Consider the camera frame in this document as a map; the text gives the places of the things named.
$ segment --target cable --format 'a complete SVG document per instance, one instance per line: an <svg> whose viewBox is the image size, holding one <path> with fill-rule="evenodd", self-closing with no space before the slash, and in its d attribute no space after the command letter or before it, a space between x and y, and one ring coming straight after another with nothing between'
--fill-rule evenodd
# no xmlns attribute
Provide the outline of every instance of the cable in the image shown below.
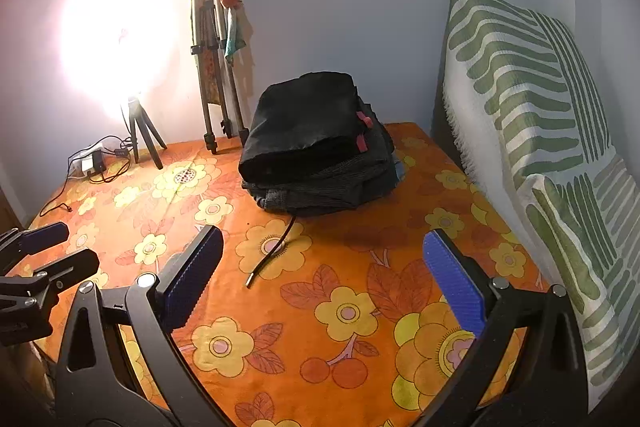
<svg viewBox="0 0 640 427"><path fill-rule="evenodd" d="M71 174L71 165L73 164L73 162L76 161L76 160L89 158L89 156L91 156L94 152L91 151L91 152L88 152L87 154L84 154L82 156L78 156L78 155L81 154L84 151L88 151L88 150L93 149L96 145L98 145L98 143L100 143L103 140L106 140L107 138L115 138L115 139L120 141L121 149L126 149L127 150L127 162L113 176L109 176L108 178L105 178L104 174L102 174L102 180L100 180L100 181L92 180L91 177L89 176L89 181L91 183L93 183L93 184L100 184L102 182L111 183L118 176L120 176L121 174L124 174L124 172L126 172L127 169L129 169L129 167L131 165L131 156L128 153L129 153L129 149L132 147L132 145L131 145L131 137L129 136L129 137L125 138L125 139L122 139L120 136L115 136L114 134L108 134L107 136L103 136L102 138L100 138L93 145L91 145L89 147L82 148L81 150L76 151L76 152L74 152L73 154L70 154L67 157L67 159L66 159L65 183L62 185L62 188L60 189L60 191L53 198L51 198L49 201L47 201L47 203L44 204L42 210L38 213L38 215L40 217L46 216L47 214L49 214L50 212L56 210L57 208L64 208L67 212L72 212L71 207L68 204L64 203L64 202L63 203L59 203L56 206L54 206L54 207L52 207L52 208L50 208L49 210L46 210L46 211L45 211L45 208L47 208L51 203L56 201L60 196L62 196L62 194L64 194L65 188L66 188L66 184L68 184L69 179L71 179L71 176L69 176L69 174ZM110 151L107 152L107 154L110 154L110 155L113 155L113 156L117 156L115 153L110 152Z"/></svg>
<svg viewBox="0 0 640 427"><path fill-rule="evenodd" d="M289 224L287 225L287 229L280 236L278 242L275 245L273 245L273 248L271 248L271 250L267 255L265 255L262 259L260 259L260 263L258 263L255 266L254 270L249 274L249 277L247 277L246 283L244 283L244 285L247 288L251 288L252 282L260 274L261 270L267 265L267 263L271 260L273 253L280 247L282 243L284 243L284 240L287 237L287 234L290 232L291 227L293 227L293 224L295 222L296 222L296 216L291 216L291 221L289 221Z"/></svg>

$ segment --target blue clamp pad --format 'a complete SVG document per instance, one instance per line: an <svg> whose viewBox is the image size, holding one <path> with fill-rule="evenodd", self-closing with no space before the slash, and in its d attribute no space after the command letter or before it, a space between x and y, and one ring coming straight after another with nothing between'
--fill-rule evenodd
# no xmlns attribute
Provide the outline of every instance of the blue clamp pad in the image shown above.
<svg viewBox="0 0 640 427"><path fill-rule="evenodd" d="M460 326L479 337L486 323L482 294L436 232L424 236L422 258Z"/></svg>

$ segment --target cushion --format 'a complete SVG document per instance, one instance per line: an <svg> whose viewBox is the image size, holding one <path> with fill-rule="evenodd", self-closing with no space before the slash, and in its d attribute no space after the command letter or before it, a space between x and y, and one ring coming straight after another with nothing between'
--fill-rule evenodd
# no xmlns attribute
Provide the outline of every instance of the cushion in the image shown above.
<svg viewBox="0 0 640 427"><path fill-rule="evenodd" d="M468 174L567 288L593 408L638 343L640 192L564 24L503 0L450 0L447 32L444 98Z"/></svg>

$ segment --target tripod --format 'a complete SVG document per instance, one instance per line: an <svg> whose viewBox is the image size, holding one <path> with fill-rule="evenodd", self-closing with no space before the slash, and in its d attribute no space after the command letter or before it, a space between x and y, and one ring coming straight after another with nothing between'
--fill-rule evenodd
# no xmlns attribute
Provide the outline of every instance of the tripod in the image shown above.
<svg viewBox="0 0 640 427"><path fill-rule="evenodd" d="M160 134L154 127L154 124L151 122L149 115L146 113L145 109L140 105L140 100L136 96L132 96L129 99L129 128L131 133L131 144L133 145L133 158L136 163L138 163L138 139L136 138L136 124L138 124L138 129L140 129L140 134L142 134L142 138L145 141L146 148L153 158L154 163L158 169L162 169L162 161L160 160L160 156L158 155L158 151L156 150L156 146L151 140L151 135L149 134L149 130L154 134L158 144L163 149L166 149L166 145Z"/></svg>

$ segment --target black fabric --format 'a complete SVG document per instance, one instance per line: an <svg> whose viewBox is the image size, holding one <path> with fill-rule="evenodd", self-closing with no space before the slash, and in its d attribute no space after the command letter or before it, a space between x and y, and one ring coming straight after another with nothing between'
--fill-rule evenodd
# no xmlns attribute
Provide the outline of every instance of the black fabric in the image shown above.
<svg viewBox="0 0 640 427"><path fill-rule="evenodd" d="M238 166L254 184L304 180L358 153L367 127L356 117L351 75L322 71L268 87L258 100Z"/></svg>
<svg viewBox="0 0 640 427"><path fill-rule="evenodd" d="M297 216L314 216L356 208L390 193L398 185L393 140L369 104L359 108L373 122L364 132L367 151L285 184L242 182L260 208Z"/></svg>

